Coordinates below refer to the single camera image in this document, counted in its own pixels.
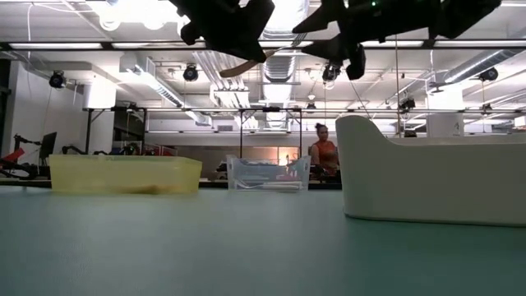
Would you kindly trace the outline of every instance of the computer monitor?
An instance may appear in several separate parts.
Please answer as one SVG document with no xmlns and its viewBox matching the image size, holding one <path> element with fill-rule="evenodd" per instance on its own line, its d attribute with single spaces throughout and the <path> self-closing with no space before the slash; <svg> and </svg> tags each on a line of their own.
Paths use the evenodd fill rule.
<svg viewBox="0 0 526 296">
<path fill-rule="evenodd" d="M 47 159 L 55 149 L 55 141 L 57 140 L 57 133 L 52 132 L 42 138 L 42 144 L 40 145 L 39 158 L 41 160 Z"/>
</svg>

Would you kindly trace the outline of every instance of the table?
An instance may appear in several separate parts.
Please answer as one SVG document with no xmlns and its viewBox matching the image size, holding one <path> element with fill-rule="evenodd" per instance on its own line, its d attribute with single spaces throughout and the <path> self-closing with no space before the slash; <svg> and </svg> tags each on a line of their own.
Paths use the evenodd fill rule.
<svg viewBox="0 0 526 296">
<path fill-rule="evenodd" d="M 0 295 L 526 294 L 526 229 L 353 220 L 341 195 L 0 187 Z"/>
</svg>

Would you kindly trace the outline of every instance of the white bin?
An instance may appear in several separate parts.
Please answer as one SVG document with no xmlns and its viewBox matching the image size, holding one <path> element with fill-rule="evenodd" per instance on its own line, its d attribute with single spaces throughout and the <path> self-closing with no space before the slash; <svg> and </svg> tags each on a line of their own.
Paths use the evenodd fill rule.
<svg viewBox="0 0 526 296">
<path fill-rule="evenodd" d="M 311 156 L 278 165 L 269 160 L 243 160 L 227 155 L 228 189 L 306 191 L 310 169 Z"/>
</svg>

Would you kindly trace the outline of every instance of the ceiling-mounted camera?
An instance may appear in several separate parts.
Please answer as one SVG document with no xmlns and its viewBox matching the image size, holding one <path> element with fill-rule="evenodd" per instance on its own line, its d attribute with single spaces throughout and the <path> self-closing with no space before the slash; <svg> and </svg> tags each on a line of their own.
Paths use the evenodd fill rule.
<svg viewBox="0 0 526 296">
<path fill-rule="evenodd" d="M 66 87 L 66 78 L 64 77 L 64 71 L 53 71 L 51 78 L 49 78 L 49 86 L 54 89 L 63 89 Z"/>
<path fill-rule="evenodd" d="M 335 81 L 338 78 L 338 75 L 341 73 L 340 68 L 344 64 L 341 61 L 329 61 L 325 65 L 325 70 L 323 71 L 323 82 Z"/>
<path fill-rule="evenodd" d="M 314 104 L 314 103 L 307 104 L 307 109 L 316 109 L 316 104 Z"/>
<path fill-rule="evenodd" d="M 481 81 L 495 81 L 499 77 L 499 72 L 493 67 L 478 75 Z"/>
<path fill-rule="evenodd" d="M 405 130 L 404 131 L 404 137 L 418 137 L 417 131 L 415 130 Z"/>
<path fill-rule="evenodd" d="M 184 80 L 188 82 L 196 81 L 197 78 L 199 78 L 199 73 L 197 72 L 196 64 L 187 64 L 187 68 L 184 70 L 182 78 L 184 78 Z"/>
<path fill-rule="evenodd" d="M 484 104 L 481 108 L 482 110 L 482 115 L 486 115 L 487 114 L 487 111 L 492 111 L 493 110 L 493 107 L 491 106 L 490 103 L 487 103 L 487 104 Z"/>
<path fill-rule="evenodd" d="M 402 110 L 414 109 L 415 107 L 417 107 L 417 105 L 413 98 L 404 99 L 402 102 L 400 102 L 399 106 L 399 108 Z"/>
</svg>

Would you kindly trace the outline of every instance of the light fixture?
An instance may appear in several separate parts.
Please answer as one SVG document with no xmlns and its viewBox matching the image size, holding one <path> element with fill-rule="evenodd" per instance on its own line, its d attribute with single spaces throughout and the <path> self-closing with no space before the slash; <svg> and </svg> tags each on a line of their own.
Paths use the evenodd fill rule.
<svg viewBox="0 0 526 296">
<path fill-rule="evenodd" d="M 26 50 L 26 49 L 102 49 L 100 43 L 11 43 L 12 49 Z"/>
<path fill-rule="evenodd" d="M 192 108 L 196 112 L 239 112 L 239 109 L 222 109 L 222 108 Z"/>
<path fill-rule="evenodd" d="M 421 47 L 424 44 L 423 41 L 416 40 L 399 40 L 398 43 L 395 40 L 387 40 L 383 43 L 378 41 L 366 41 L 362 42 L 365 48 L 395 48 L 398 47 Z"/>
<path fill-rule="evenodd" d="M 503 1 L 501 7 L 526 7 L 526 3 L 515 3 L 513 1 Z"/>
<path fill-rule="evenodd" d="M 526 46 L 526 40 L 437 40 L 436 48 L 454 47 L 521 47 Z"/>
<path fill-rule="evenodd" d="M 196 44 L 189 47 L 184 42 L 114 42 L 112 46 L 115 49 L 204 49 L 206 48 L 205 42 L 197 42 Z"/>
<path fill-rule="evenodd" d="M 148 109 L 148 112 L 182 112 L 182 108 L 155 108 Z"/>
<path fill-rule="evenodd" d="M 169 22 L 178 23 L 178 29 L 188 19 L 177 14 L 178 9 L 170 1 L 118 0 L 86 1 L 99 15 L 100 26 L 107 31 L 118 29 L 122 23 L 142 23 L 146 29 L 158 30 Z"/>
<path fill-rule="evenodd" d="M 292 40 L 276 40 L 276 41 L 270 41 L 270 40 L 265 40 L 265 41 L 260 41 L 260 46 L 263 48 L 263 49 L 273 49 L 273 48 L 282 48 L 282 47 L 285 47 L 285 46 L 290 46 L 290 43 L 292 42 Z M 302 41 L 300 42 L 300 44 L 294 48 L 296 49 L 302 49 L 308 45 L 311 45 L 312 44 L 312 41 Z"/>
</svg>

